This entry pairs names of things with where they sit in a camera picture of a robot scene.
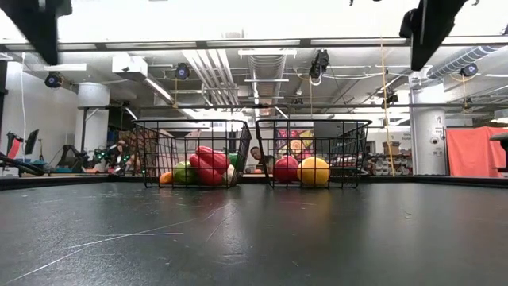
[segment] red ball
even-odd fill
[[[298,161],[291,156],[284,156],[275,162],[273,176],[280,183],[290,183],[298,180]]]

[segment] dark gray table surface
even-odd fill
[[[507,285],[508,192],[0,191],[0,285]]]

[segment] orange fruit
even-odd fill
[[[173,183],[173,173],[170,171],[170,172],[165,172],[164,174],[162,174],[162,176],[159,178],[159,183],[160,184]]]

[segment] yellow ball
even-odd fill
[[[320,158],[307,158],[298,166],[298,178],[309,186],[326,186],[329,174],[328,163]]]

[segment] red bell pepper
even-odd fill
[[[199,146],[196,149],[196,155],[211,166],[211,168],[217,170],[220,175],[224,174],[229,167],[228,157],[222,152],[213,151],[210,147]]]
[[[218,186],[222,184],[222,175],[217,169],[212,168],[206,161],[197,154],[190,156],[190,165],[197,169],[199,180],[208,186]]]

